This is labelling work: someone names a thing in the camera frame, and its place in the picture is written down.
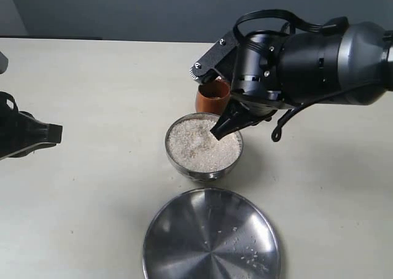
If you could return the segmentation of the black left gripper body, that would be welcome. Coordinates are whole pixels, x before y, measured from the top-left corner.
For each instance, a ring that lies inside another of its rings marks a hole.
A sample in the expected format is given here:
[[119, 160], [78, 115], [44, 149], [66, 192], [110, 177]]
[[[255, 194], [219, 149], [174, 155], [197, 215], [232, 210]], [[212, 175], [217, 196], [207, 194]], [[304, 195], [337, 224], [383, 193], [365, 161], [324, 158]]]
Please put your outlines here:
[[1, 92], [1, 159], [23, 157], [14, 143], [18, 132], [19, 110], [12, 95]]

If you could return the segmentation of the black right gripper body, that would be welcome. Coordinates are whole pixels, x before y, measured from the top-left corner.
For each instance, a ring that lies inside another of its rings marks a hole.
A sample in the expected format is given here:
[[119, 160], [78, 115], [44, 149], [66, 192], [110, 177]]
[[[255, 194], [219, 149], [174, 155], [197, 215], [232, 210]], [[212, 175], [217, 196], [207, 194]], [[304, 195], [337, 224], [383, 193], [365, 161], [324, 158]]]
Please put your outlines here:
[[246, 34], [246, 40], [267, 46], [259, 53], [239, 45], [236, 55], [228, 114], [231, 118], [259, 118], [273, 115], [277, 110], [292, 110], [278, 79], [279, 55], [284, 43], [293, 33], [257, 30]]

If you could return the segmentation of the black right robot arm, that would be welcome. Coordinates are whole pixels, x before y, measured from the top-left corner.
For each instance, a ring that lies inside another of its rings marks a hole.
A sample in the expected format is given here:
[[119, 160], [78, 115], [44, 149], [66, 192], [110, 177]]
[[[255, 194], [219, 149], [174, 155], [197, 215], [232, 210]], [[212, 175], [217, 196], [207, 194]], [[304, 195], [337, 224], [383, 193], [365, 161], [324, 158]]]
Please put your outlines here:
[[315, 32], [294, 23], [228, 32], [190, 68], [200, 85], [220, 77], [230, 101], [212, 134], [221, 139], [282, 110], [271, 138], [282, 137], [293, 116], [315, 104], [366, 106], [392, 90], [392, 32], [372, 22], [329, 20]]

